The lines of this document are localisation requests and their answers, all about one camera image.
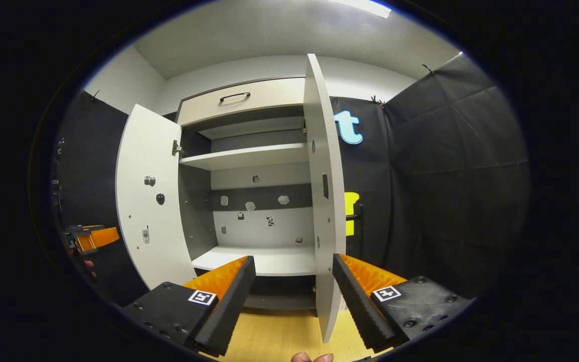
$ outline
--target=ceiling light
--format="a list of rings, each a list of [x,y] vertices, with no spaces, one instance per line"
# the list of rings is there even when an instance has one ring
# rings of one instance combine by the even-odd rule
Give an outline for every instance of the ceiling light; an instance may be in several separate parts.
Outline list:
[[[350,7],[354,7],[366,11],[368,13],[375,14],[376,16],[380,16],[384,19],[387,19],[390,12],[393,11],[390,8],[384,7],[383,5],[377,4],[375,2],[371,2],[370,0],[328,0],[328,1],[348,5]]]

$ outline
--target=open cabinet door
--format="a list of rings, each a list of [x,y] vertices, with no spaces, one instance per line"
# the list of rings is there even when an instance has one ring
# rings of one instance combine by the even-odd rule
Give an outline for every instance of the open cabinet door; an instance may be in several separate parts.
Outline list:
[[[178,154],[172,153],[180,136],[179,125],[135,105],[120,141],[118,219],[131,261],[149,289],[196,277],[180,220]],[[147,176],[154,181],[145,181]]]
[[[312,179],[317,314],[323,342],[327,343],[341,303],[341,292],[332,275],[332,263],[333,254],[345,253],[345,191],[332,105],[314,54],[308,54],[303,111]]]

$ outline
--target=hand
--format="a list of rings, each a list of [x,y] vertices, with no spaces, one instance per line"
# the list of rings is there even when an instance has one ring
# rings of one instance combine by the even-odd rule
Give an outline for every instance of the hand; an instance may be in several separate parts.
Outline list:
[[[307,353],[305,352],[301,352],[301,353],[296,353],[295,355],[292,356],[292,360],[290,360],[290,362],[333,362],[334,360],[334,355],[333,354],[324,354],[320,357],[318,357],[317,359],[315,359],[314,361],[312,361],[310,359],[310,356],[308,356]]]
[[[84,265],[88,266],[89,268],[92,268],[94,264],[90,260],[85,260]],[[97,274],[95,274],[95,272],[90,272],[90,275],[92,275],[92,277],[94,278],[97,278]]]
[[[66,252],[69,255],[73,255],[73,249],[67,249]],[[89,268],[92,268],[94,266],[94,264],[90,260],[85,260],[84,265],[88,266]],[[90,272],[90,275],[92,275],[92,277],[94,278],[97,278],[97,274],[95,274],[95,272]]]

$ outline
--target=human finger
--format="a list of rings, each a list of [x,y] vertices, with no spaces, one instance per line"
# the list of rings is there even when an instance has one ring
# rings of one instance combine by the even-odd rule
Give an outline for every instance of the human finger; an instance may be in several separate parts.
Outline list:
[[[301,352],[292,355],[292,360],[290,360],[290,362],[312,362],[312,360],[310,359],[310,356],[308,356],[307,353]]]
[[[333,354],[324,354],[320,357],[318,357],[317,359],[314,360],[314,362],[332,362],[334,360],[334,355]]]

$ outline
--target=door hinge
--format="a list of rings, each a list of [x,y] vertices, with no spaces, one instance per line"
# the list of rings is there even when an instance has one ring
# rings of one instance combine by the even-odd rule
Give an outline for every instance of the door hinge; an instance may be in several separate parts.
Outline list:
[[[173,140],[173,146],[171,147],[171,155],[175,156],[176,152],[180,152],[179,156],[182,157],[182,154],[184,154],[184,149],[177,144],[177,140]]]

